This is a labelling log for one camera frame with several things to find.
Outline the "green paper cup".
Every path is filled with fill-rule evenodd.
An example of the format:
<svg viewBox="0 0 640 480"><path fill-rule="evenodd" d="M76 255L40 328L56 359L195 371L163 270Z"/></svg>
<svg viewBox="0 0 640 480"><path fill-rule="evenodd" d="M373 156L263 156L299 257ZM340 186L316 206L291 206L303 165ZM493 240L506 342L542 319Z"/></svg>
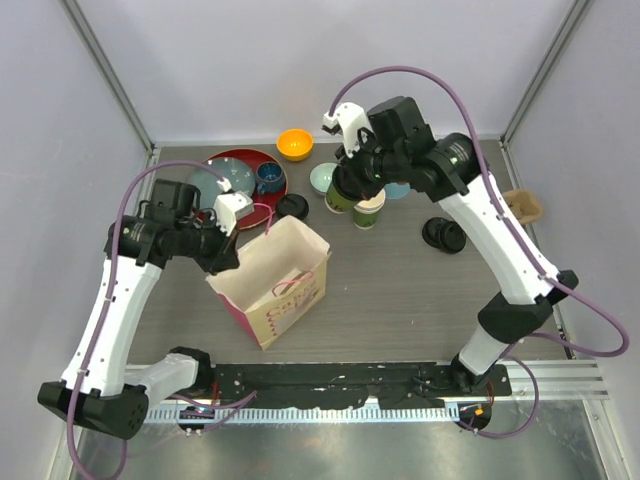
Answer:
<svg viewBox="0 0 640 480"><path fill-rule="evenodd" d="M357 200L347 198L338 188L334 180L331 181L324 197L326 207L336 213L343 214L351 210L357 203Z"/></svg>

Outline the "black coffee cup lid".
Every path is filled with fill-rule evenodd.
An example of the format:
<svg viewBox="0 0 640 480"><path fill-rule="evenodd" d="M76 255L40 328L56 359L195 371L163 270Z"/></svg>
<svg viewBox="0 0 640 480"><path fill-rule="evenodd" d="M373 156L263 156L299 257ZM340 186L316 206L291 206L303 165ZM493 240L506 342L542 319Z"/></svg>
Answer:
<svg viewBox="0 0 640 480"><path fill-rule="evenodd" d="M305 221L309 215L309 204L302 195L285 194L277 201L275 213L278 219L292 216L300 221Z"/></svg>

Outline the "pink paper bag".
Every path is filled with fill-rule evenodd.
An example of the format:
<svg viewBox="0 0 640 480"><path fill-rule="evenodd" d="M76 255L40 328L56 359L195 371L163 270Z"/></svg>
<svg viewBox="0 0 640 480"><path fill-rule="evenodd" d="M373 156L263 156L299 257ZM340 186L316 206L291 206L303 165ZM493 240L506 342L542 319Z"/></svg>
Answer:
<svg viewBox="0 0 640 480"><path fill-rule="evenodd" d="M206 278L235 322L267 350L326 293L330 245L287 215L238 250L240 266Z"/></svg>

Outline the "stack of black lids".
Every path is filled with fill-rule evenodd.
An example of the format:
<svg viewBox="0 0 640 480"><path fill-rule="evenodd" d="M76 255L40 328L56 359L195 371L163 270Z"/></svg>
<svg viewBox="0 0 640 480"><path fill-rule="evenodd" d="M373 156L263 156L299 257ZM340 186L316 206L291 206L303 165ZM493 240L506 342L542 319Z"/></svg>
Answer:
<svg viewBox="0 0 640 480"><path fill-rule="evenodd" d="M423 240L431 247L447 254L461 252L467 242L467 236L458 223L443 217L433 217L422 227Z"/></svg>

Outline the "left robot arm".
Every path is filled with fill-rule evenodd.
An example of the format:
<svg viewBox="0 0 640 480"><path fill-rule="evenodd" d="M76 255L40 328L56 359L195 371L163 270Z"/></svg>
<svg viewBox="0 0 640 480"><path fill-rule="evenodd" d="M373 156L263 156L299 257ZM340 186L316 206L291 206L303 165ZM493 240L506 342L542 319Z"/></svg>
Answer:
<svg viewBox="0 0 640 480"><path fill-rule="evenodd" d="M238 268L238 222L253 202L229 181L219 185L222 193L202 209L196 186L157 180L135 215L110 227L83 337L60 380L41 385L40 405L70 425L129 440L166 398L183 391L200 399L211 391L211 358L194 348L173 348L137 377L125 370L141 314L169 260L191 258L211 275Z"/></svg>

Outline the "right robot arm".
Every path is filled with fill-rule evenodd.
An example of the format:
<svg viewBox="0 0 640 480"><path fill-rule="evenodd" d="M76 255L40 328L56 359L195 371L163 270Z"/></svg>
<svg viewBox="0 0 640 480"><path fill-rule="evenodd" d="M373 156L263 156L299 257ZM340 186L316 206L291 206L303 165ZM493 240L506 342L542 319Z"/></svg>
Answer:
<svg viewBox="0 0 640 480"><path fill-rule="evenodd" d="M451 362L453 389L472 395L508 347L538 330L578 284L539 252L506 205L493 177L484 178L471 139L440 140L411 97L394 97L370 110L344 102L323 116L339 134L338 165L325 197L342 212L375 197L389 183L426 194L457 223L494 274L500 291L479 312L479 325Z"/></svg>

